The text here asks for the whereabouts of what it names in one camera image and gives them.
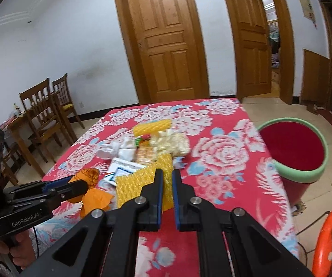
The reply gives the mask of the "person's left hand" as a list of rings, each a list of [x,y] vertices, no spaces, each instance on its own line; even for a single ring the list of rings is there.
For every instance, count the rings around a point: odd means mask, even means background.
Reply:
[[[8,248],[8,246],[0,240],[0,261],[2,261],[2,255],[10,254],[15,265],[26,269],[26,267],[36,260],[29,231],[27,230],[17,234],[15,240],[17,241],[17,245],[12,248]]]

